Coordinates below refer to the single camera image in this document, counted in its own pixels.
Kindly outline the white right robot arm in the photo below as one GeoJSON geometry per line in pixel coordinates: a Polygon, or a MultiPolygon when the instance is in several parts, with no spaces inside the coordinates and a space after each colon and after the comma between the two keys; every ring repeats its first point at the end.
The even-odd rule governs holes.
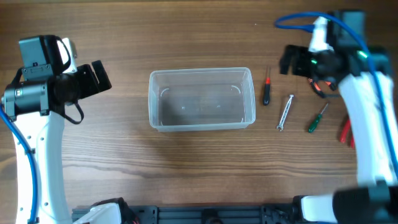
{"type": "Polygon", "coordinates": [[[312,39],[308,47],[286,46],[280,72],[338,89],[354,139],[358,184],[331,194],[296,196],[282,211],[291,223],[396,223],[397,119],[389,56],[367,45],[363,11],[308,11],[297,17],[314,18],[300,26],[312,39]]]}

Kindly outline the clear plastic container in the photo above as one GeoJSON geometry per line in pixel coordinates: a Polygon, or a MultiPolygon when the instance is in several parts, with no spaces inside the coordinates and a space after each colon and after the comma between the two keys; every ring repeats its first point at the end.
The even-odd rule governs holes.
{"type": "Polygon", "coordinates": [[[160,132],[244,129],[256,120],[246,67],[156,70],[149,78],[150,125],[160,132]]]}

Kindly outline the small silver wrench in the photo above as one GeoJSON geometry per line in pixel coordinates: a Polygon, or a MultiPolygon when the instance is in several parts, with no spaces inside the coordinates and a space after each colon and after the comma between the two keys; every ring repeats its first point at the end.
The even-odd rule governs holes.
{"type": "Polygon", "coordinates": [[[276,129],[279,130],[279,131],[283,131],[284,130],[284,123],[285,123],[285,120],[286,120],[287,115],[289,113],[289,109],[290,109],[290,106],[292,104],[293,98],[294,98],[293,94],[289,95],[289,99],[286,102],[286,105],[285,105],[285,108],[283,110],[283,113],[282,113],[282,116],[280,118],[280,121],[279,121],[278,125],[276,126],[276,129]]]}

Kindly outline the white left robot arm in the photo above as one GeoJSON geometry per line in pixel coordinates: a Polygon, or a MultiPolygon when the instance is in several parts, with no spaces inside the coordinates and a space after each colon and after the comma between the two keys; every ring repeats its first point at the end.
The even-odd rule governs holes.
{"type": "Polygon", "coordinates": [[[71,223],[62,168],[65,108],[111,88],[100,61],[76,66],[69,39],[19,41],[23,66],[1,97],[17,158],[17,223],[71,223]]]}

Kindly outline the black orange screwdriver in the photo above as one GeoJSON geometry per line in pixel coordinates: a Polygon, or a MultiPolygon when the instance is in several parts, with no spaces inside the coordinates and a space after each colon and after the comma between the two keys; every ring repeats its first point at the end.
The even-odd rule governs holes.
{"type": "Polygon", "coordinates": [[[268,66],[266,72],[266,80],[264,83],[264,94],[262,98],[263,105],[267,106],[270,103],[270,99],[271,99],[271,68],[270,66],[268,66]]]}

